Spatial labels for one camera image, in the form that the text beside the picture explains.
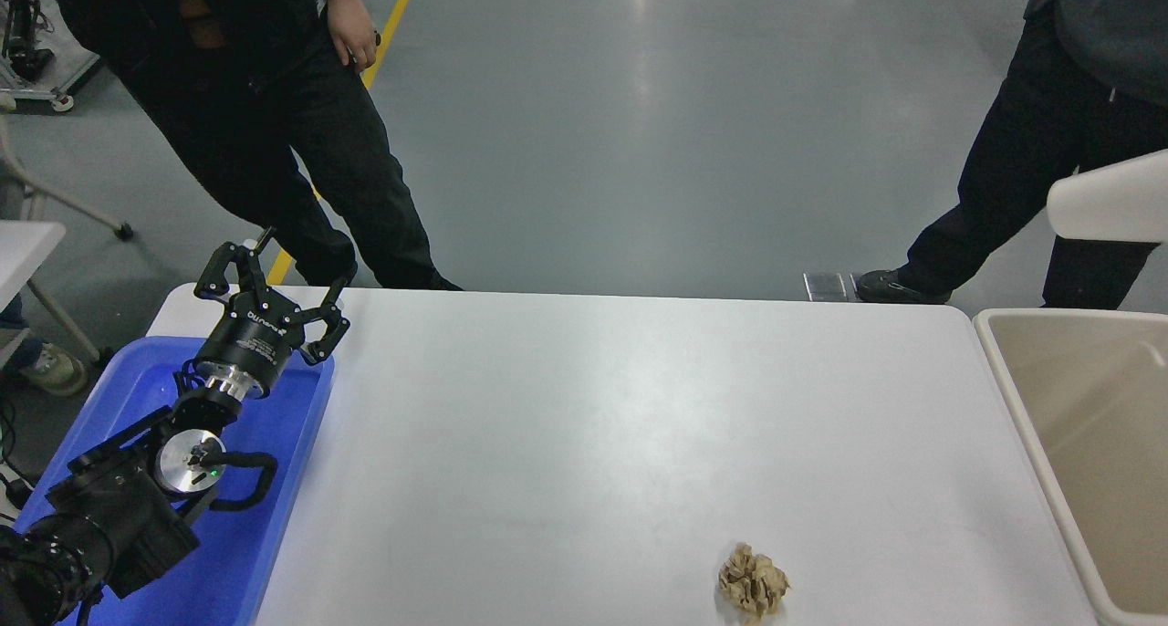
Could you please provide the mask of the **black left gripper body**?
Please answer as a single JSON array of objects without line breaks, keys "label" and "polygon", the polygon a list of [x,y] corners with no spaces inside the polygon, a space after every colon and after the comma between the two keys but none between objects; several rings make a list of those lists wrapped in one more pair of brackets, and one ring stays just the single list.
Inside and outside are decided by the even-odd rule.
[{"label": "black left gripper body", "polygon": [[292,352],[304,345],[303,324],[293,324],[297,302],[274,288],[242,290],[225,302],[224,314],[196,355],[196,369],[232,367],[258,390],[274,389]]}]

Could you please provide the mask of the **person's left hand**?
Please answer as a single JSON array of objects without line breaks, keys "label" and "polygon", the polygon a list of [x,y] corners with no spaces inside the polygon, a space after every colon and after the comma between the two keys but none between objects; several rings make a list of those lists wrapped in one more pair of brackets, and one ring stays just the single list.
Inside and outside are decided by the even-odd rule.
[{"label": "person's left hand", "polygon": [[342,64],[356,74],[371,68],[380,33],[363,0],[327,0],[325,11],[332,43]]}]

